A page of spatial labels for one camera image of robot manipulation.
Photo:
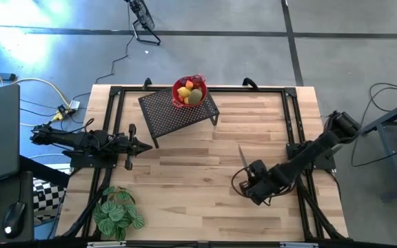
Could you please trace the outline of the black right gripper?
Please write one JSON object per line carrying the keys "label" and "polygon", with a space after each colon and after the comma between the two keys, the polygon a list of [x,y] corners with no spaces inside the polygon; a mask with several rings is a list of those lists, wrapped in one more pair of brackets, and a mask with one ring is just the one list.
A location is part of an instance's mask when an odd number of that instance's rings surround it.
{"label": "black right gripper", "polygon": [[281,186],[275,183],[262,160],[256,160],[248,165],[248,180],[239,183],[242,193],[250,198],[256,205],[277,194]]}

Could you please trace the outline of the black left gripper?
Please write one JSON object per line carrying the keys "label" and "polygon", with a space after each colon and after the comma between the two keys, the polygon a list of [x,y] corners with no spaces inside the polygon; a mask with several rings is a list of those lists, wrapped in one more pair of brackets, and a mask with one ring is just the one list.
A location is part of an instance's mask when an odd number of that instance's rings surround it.
{"label": "black left gripper", "polygon": [[127,136],[116,136],[112,142],[112,152],[115,154],[127,154],[125,160],[126,170],[132,170],[132,158],[136,157],[140,153],[149,151],[152,149],[151,145],[139,141],[136,137],[136,125],[129,124],[129,137]]}

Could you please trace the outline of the black handled kitchen knife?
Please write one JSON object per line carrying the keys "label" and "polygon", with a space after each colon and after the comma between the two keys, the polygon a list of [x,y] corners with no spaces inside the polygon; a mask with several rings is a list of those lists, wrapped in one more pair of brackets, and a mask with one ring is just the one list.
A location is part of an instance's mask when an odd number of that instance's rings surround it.
{"label": "black handled kitchen knife", "polygon": [[238,145],[238,152],[239,152],[239,155],[240,155],[240,157],[241,157],[242,164],[243,164],[243,170],[245,171],[245,173],[246,173],[248,176],[250,176],[250,167],[249,167],[249,165],[247,164],[246,157],[245,157],[245,155],[244,155],[244,153],[243,153],[243,150],[242,150],[242,148],[241,148],[240,145]]}

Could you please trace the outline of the red plastic colander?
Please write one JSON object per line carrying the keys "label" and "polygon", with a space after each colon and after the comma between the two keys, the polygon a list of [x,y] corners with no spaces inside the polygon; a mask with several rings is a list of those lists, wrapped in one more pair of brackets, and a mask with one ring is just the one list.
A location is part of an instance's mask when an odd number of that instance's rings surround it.
{"label": "red plastic colander", "polygon": [[[188,77],[188,81],[191,81],[191,78],[193,77],[193,76],[187,76]],[[206,98],[206,96],[207,96],[207,93],[208,93],[208,90],[207,90],[207,86],[206,86],[206,78],[204,77],[204,79],[205,79],[205,81],[201,84],[201,86],[200,87],[194,87],[194,89],[196,89],[196,88],[198,88],[200,91],[202,91],[202,93],[203,93],[203,97],[202,97],[202,99],[201,99],[201,102],[199,103],[199,104],[197,104],[197,105],[186,105],[185,103],[184,103],[184,100],[183,100],[183,102],[180,102],[180,100],[179,100],[179,98],[178,98],[178,93],[177,93],[177,90],[180,88],[180,87],[185,87],[184,85],[181,85],[180,84],[180,79],[178,79],[177,81],[176,81],[176,83],[172,86],[172,104],[175,106],[175,107],[198,107],[204,100],[205,100],[205,98]]]}

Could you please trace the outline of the green kiwi fruit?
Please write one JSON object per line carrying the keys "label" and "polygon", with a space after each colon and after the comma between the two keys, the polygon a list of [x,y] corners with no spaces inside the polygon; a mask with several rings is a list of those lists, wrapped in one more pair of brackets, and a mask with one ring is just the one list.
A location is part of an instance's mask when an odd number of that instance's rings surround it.
{"label": "green kiwi fruit", "polygon": [[197,105],[201,102],[203,93],[198,88],[196,88],[191,91],[191,94],[188,97],[190,105]]}

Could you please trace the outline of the black perforated metal shelf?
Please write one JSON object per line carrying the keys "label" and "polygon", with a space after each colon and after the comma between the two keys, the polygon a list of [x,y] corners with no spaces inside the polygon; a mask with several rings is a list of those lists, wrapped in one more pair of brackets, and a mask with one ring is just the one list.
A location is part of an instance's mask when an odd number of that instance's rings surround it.
{"label": "black perforated metal shelf", "polygon": [[211,120],[212,125],[218,123],[220,112],[209,94],[196,107],[177,107],[174,104],[170,87],[142,96],[138,100],[150,136],[157,149],[159,148],[157,138],[166,134],[206,119]]}

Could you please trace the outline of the green leafy artificial plant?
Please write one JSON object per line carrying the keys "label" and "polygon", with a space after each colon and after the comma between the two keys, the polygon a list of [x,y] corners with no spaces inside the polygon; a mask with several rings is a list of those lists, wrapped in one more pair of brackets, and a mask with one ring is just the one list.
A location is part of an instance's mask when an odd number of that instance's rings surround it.
{"label": "green leafy artificial plant", "polygon": [[145,219],[136,207],[136,201],[124,187],[108,187],[102,196],[105,202],[97,203],[93,218],[97,230],[107,239],[125,240],[127,229],[142,229]]}

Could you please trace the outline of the black white checkerboard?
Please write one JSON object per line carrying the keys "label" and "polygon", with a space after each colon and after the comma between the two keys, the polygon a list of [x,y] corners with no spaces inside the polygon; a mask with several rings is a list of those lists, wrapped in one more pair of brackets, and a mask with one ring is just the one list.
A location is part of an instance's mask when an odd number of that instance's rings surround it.
{"label": "black white checkerboard", "polygon": [[60,203],[66,188],[40,179],[33,180],[34,224],[41,225],[54,219],[60,210]]}

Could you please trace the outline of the dark side desk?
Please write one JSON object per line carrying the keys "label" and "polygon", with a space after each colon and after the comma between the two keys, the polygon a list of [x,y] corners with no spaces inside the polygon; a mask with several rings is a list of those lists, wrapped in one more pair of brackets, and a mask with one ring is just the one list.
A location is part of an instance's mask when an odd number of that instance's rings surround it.
{"label": "dark side desk", "polygon": [[[3,221],[11,205],[25,204],[23,218],[19,221],[22,231],[15,238],[6,238]],[[16,176],[0,180],[0,243],[34,240],[32,174],[21,172]]]}

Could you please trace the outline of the black floor fan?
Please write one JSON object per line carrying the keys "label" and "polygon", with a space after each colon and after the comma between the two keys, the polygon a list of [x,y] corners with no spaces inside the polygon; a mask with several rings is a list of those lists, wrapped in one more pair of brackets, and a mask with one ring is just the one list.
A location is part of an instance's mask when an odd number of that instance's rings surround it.
{"label": "black floor fan", "polygon": [[[134,37],[137,41],[141,43],[147,43],[152,45],[160,45],[161,40],[158,36],[153,32],[155,29],[155,24],[148,10],[146,3],[144,0],[124,0],[127,5],[130,7],[131,11],[136,15],[137,20],[132,23],[132,30],[134,33]],[[156,41],[148,41],[139,38],[139,35],[136,31],[137,25],[140,25],[144,30],[148,31]]]}

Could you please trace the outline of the black computer mouse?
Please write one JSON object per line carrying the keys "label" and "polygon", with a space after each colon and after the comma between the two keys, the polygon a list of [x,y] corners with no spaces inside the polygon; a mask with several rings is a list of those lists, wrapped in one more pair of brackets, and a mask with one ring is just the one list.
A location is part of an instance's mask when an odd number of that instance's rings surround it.
{"label": "black computer mouse", "polygon": [[3,219],[3,233],[6,238],[16,238],[23,231],[26,204],[20,201],[9,206]]}

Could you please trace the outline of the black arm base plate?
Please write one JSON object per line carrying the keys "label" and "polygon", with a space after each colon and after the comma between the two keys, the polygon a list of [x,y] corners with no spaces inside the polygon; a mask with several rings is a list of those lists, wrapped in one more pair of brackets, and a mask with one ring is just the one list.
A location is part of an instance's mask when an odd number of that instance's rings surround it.
{"label": "black arm base plate", "polygon": [[[312,141],[304,143],[288,143],[286,145],[287,158],[293,159],[295,155],[303,151]],[[322,169],[333,170],[336,169],[334,161],[334,151],[332,148],[326,149],[320,156],[316,157],[312,162],[306,164],[305,169]]]}
{"label": "black arm base plate", "polygon": [[119,155],[99,150],[64,150],[62,154],[71,158],[70,166],[73,168],[113,168],[116,166]]}

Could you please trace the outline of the silver metal bracket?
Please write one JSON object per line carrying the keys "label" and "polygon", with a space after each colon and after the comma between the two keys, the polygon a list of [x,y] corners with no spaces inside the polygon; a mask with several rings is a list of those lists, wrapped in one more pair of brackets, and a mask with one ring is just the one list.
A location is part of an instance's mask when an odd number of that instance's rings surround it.
{"label": "silver metal bracket", "polygon": [[319,248],[318,243],[311,242],[281,242],[280,248]]}
{"label": "silver metal bracket", "polygon": [[98,241],[88,242],[86,248],[125,248],[126,241]]}

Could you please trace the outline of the black aluminium table frame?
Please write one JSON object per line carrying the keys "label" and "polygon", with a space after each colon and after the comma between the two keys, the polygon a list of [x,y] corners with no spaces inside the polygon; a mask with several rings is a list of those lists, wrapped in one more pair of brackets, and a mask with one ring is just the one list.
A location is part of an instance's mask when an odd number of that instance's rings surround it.
{"label": "black aluminium table frame", "polygon": [[230,87],[213,92],[218,123],[204,120],[157,139],[155,147],[138,98],[127,86],[120,130],[135,124],[137,138],[152,149],[133,160],[132,170],[119,161],[111,183],[128,189],[145,219],[142,229],[128,229],[128,240],[302,241],[296,193],[255,205],[234,191],[245,179],[238,152],[247,162],[267,166],[283,162],[288,136],[297,134],[293,114],[285,115],[275,88],[260,92]]}

